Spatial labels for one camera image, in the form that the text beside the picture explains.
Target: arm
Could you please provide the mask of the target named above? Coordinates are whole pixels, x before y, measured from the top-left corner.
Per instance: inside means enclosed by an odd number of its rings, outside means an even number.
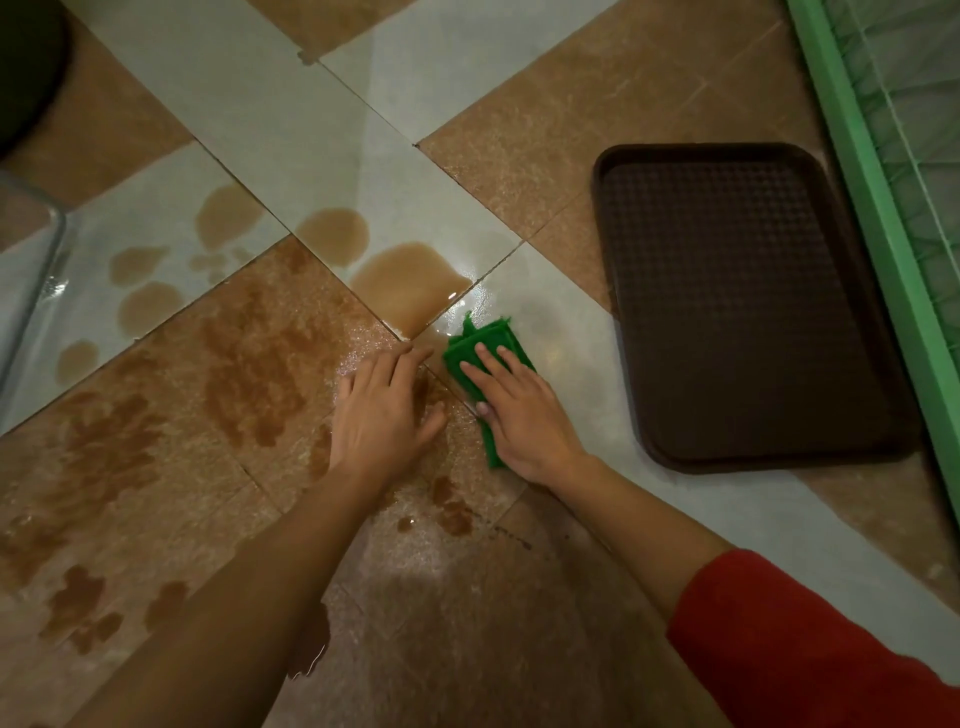
[[[960,725],[960,694],[928,667],[588,455],[550,386],[497,353],[509,370],[480,346],[489,374],[463,365],[497,453],[620,558],[734,725]]]
[[[444,428],[439,408],[414,422],[414,378],[429,354],[410,345],[378,352],[341,380],[326,476],[134,652],[71,726],[263,722],[353,536]]]

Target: green rack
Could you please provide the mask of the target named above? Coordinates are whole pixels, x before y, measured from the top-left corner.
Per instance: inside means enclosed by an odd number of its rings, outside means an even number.
[[[787,0],[960,520],[960,0]]]

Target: wire mesh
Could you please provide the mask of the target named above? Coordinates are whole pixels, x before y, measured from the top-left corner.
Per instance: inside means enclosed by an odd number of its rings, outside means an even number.
[[[960,369],[960,0],[825,0]]]

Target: brown plastic tray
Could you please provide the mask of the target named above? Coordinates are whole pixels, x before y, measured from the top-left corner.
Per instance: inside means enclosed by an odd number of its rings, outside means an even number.
[[[593,201],[641,443],[685,473],[890,460],[920,418],[872,269],[790,144],[613,147]]]

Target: tiled floor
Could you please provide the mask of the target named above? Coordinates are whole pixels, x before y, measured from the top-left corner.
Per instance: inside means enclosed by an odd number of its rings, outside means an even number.
[[[66,84],[3,162],[70,227],[0,423],[0,722],[65,721],[324,471],[335,377],[468,309],[514,317],[615,468],[960,681],[925,455],[694,478],[631,434],[590,166],[623,141],[826,159],[778,0],[66,4]],[[5,214],[4,286],[35,228]],[[437,360],[421,393],[444,437],[361,530],[328,654],[268,724],[725,724],[607,551],[487,470]]]

